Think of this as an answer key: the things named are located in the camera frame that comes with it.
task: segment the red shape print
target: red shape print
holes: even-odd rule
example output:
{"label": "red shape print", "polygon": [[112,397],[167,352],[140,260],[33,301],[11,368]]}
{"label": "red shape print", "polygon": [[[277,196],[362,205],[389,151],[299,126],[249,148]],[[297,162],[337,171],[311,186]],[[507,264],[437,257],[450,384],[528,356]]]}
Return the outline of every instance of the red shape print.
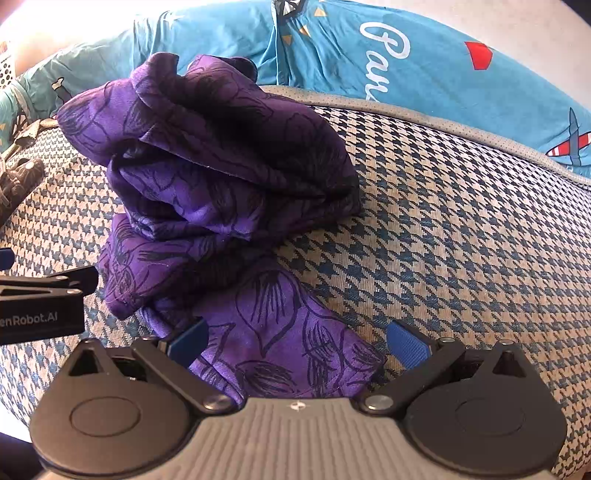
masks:
{"label": "red shape print", "polygon": [[491,64],[492,50],[478,41],[467,41],[466,47],[472,57],[474,70],[486,70]]}

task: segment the screw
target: screw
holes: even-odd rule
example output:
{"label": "screw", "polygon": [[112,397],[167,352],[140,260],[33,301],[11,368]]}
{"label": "screw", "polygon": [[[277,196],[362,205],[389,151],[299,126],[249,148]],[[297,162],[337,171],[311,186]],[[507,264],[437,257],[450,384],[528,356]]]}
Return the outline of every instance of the screw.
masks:
{"label": "screw", "polygon": [[394,400],[387,395],[372,395],[365,399],[365,406],[370,410],[387,410],[392,405]]}
{"label": "screw", "polygon": [[306,407],[306,404],[300,400],[295,401],[290,405],[290,408],[295,411],[304,410],[305,407]]}
{"label": "screw", "polygon": [[233,401],[230,397],[224,394],[212,395],[203,402],[203,406],[212,411],[227,410],[233,405]]}

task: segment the ribbed gray surface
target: ribbed gray surface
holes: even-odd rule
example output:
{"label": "ribbed gray surface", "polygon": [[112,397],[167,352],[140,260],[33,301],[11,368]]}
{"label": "ribbed gray surface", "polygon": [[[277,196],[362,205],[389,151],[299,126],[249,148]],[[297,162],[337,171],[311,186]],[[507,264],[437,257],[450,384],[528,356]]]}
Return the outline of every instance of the ribbed gray surface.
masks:
{"label": "ribbed gray surface", "polygon": [[[136,480],[451,480],[466,478],[420,456],[390,419],[356,412],[349,400],[251,398],[211,417],[172,460]],[[529,480],[554,478],[547,472]],[[61,480],[54,473],[43,480]]]}

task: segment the checkered sofa seat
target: checkered sofa seat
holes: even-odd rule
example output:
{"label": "checkered sofa seat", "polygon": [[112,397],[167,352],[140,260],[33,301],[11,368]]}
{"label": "checkered sofa seat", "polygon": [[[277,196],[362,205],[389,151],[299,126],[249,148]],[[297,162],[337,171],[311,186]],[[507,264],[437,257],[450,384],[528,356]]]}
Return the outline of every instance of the checkered sofa seat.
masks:
{"label": "checkered sofa seat", "polygon": [[[314,107],[346,141],[363,212],[291,238],[280,261],[362,337],[387,352],[402,319],[479,348],[519,342],[563,407],[567,441],[555,473],[591,459],[591,193],[536,164],[383,115]],[[58,129],[17,156],[39,156],[42,185],[0,231],[11,274],[93,263],[119,200],[104,171]],[[129,345],[145,331],[86,299],[87,334]],[[0,349],[0,399],[27,421],[79,338]],[[388,357],[382,381],[401,372]]]}

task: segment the purple garment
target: purple garment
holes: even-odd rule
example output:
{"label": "purple garment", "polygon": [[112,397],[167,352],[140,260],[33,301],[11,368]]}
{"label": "purple garment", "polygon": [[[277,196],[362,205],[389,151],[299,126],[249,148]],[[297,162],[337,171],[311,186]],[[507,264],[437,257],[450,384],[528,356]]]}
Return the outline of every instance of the purple garment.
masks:
{"label": "purple garment", "polygon": [[271,253],[361,208],[344,142],[245,59],[198,56],[184,76],[177,60],[155,54],[57,115],[125,205],[99,258],[109,309],[160,336],[205,318],[191,370],[239,402],[354,395],[382,356]]}

